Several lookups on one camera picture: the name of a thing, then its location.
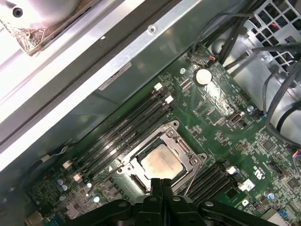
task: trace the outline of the capacitor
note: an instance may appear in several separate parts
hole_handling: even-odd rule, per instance
[[[63,179],[58,179],[56,181],[56,183],[59,185],[59,186],[62,186],[64,184],[64,180]]]
[[[265,191],[263,194],[265,197],[267,197],[267,199],[269,201],[272,201],[275,199],[275,195],[271,191]]]
[[[68,186],[67,185],[62,185],[62,190],[65,192],[68,190]]]
[[[248,106],[247,108],[246,108],[246,110],[249,112],[249,113],[253,113],[254,112],[254,107],[252,106],[252,105],[250,105],[250,106]]]
[[[65,199],[66,199],[66,197],[65,197],[64,195],[61,195],[61,196],[60,196],[60,201],[61,201],[61,202],[65,201]]]
[[[93,202],[99,202],[100,201],[100,194],[96,194],[96,195],[94,195],[94,197],[93,197]]]
[[[193,80],[197,86],[205,86],[212,81],[212,74],[207,69],[200,69],[194,73]]]

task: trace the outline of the integrated circuit chip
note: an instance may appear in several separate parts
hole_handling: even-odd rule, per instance
[[[297,181],[296,178],[292,178],[287,182],[287,185],[293,190],[295,189],[297,186],[299,186],[299,182]]]
[[[267,151],[270,151],[270,150],[272,150],[275,147],[274,143],[272,141],[270,141],[270,140],[267,140],[266,142],[264,142],[262,144],[262,146]]]
[[[181,163],[164,144],[159,145],[149,153],[141,161],[141,165],[145,169],[145,175],[148,179],[174,179],[183,170]]]

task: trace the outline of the black plastic part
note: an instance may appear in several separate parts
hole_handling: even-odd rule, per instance
[[[112,222],[127,221],[132,216],[133,206],[126,200],[115,200],[70,221],[67,226],[98,226]]]
[[[207,200],[198,206],[198,212],[204,218],[236,226],[277,226],[266,220],[235,209],[221,202]]]

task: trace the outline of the electrolytic capacitor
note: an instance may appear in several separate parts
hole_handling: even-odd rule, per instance
[[[275,199],[275,195],[271,191],[265,191],[263,194],[264,194],[265,197],[267,197],[267,199],[269,201],[272,201],[272,200]]]
[[[67,185],[62,185],[62,190],[65,192],[68,190],[68,186]]]
[[[57,185],[62,186],[64,184],[64,180],[63,179],[58,179],[56,181]]]
[[[99,202],[100,201],[100,194],[96,194],[96,195],[94,195],[94,197],[93,197],[93,202]]]

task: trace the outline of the screw hole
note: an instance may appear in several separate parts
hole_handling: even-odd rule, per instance
[[[16,18],[20,18],[21,16],[23,16],[23,10],[21,8],[14,8],[13,16]]]

